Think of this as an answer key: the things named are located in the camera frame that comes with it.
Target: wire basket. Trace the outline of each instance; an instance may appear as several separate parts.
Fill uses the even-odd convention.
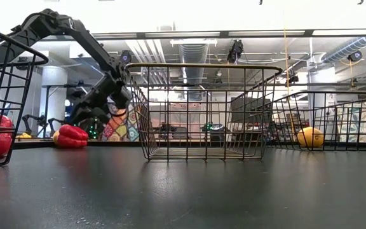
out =
[[[308,151],[366,151],[366,92],[298,92],[273,101],[272,107],[270,146]],[[310,136],[306,127],[320,132],[311,132]],[[307,146],[308,137],[322,137],[323,144]]]
[[[274,81],[268,92],[267,82],[280,75],[282,69],[273,66],[142,63],[127,65],[127,72],[133,67],[141,67],[145,79],[145,83],[139,85],[131,77],[140,141],[148,160],[263,157],[272,112],[266,104],[273,100],[275,89]],[[173,69],[184,72],[190,68],[239,71],[243,73],[243,83],[237,83],[240,89],[230,85],[228,89],[213,88],[194,78],[171,83],[170,73],[176,72]],[[262,79],[246,89],[251,69],[261,70]],[[274,73],[265,77],[266,71]],[[163,84],[152,84],[157,76]]]
[[[23,52],[31,57],[17,61]],[[0,33],[0,165],[10,161],[34,66],[46,63],[42,53]]]

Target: black wire basket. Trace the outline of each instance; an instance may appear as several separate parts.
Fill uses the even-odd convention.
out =
[[[273,79],[281,74],[282,69],[274,66],[141,63],[127,65],[127,72],[133,67],[141,67],[144,79],[139,85],[130,77],[139,137],[146,159],[244,160],[263,157],[272,113],[266,104],[273,100]],[[243,76],[241,83],[232,83],[228,88],[211,87],[190,78],[176,84],[171,83],[172,68],[177,71],[230,69],[237,74],[243,73]],[[262,79],[246,87],[252,75],[249,73],[255,69],[261,71]],[[273,74],[265,76],[266,71]],[[273,85],[266,90],[267,82],[272,80]]]
[[[269,145],[272,147],[366,151],[366,92],[298,92],[271,105],[273,124],[269,126],[272,138]],[[307,132],[307,128],[317,131]]]
[[[23,52],[30,57],[17,58]],[[48,61],[42,53],[0,33],[0,165],[10,161],[34,67]]]

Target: ventilation duct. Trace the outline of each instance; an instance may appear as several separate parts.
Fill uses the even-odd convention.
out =
[[[348,55],[366,47],[366,37],[351,39],[338,46],[331,52],[326,53],[321,58],[321,63],[330,64],[338,60],[345,59]]]
[[[205,64],[208,53],[208,44],[182,44],[179,45],[179,53],[182,63]],[[183,68],[184,83],[200,84],[204,68]],[[201,92],[188,92],[190,101],[201,101]]]

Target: white pillar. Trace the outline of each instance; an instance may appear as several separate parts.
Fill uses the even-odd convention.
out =
[[[327,69],[322,69],[317,72],[309,72],[308,82],[309,83],[335,83],[336,80],[336,69],[330,67]],[[320,109],[334,105],[336,103],[336,94],[325,93],[334,92],[336,90],[335,86],[309,86],[309,92],[322,92],[322,93],[309,93],[309,109],[316,110],[315,112],[309,112],[309,122],[312,127],[313,124],[315,128],[320,129],[323,133],[326,133],[326,140],[331,139],[331,134],[333,130],[334,111],[333,109]]]
[[[43,67],[42,72],[42,86],[47,85],[64,85],[67,83],[67,71],[62,67],[56,66],[46,66]],[[44,114],[47,119],[57,118],[59,120],[64,119],[65,106],[64,102],[66,100],[66,88],[56,88],[51,87],[49,90],[49,101],[48,101],[48,113]],[[41,108],[39,115],[42,115],[45,111],[46,103],[46,88],[42,88],[41,92]],[[53,122],[53,127],[55,130],[60,128],[61,124],[58,122]],[[50,127],[46,128],[46,134],[50,133]]]

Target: black table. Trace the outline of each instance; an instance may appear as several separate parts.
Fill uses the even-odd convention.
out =
[[[147,163],[140,148],[23,149],[0,228],[366,228],[366,152]]]

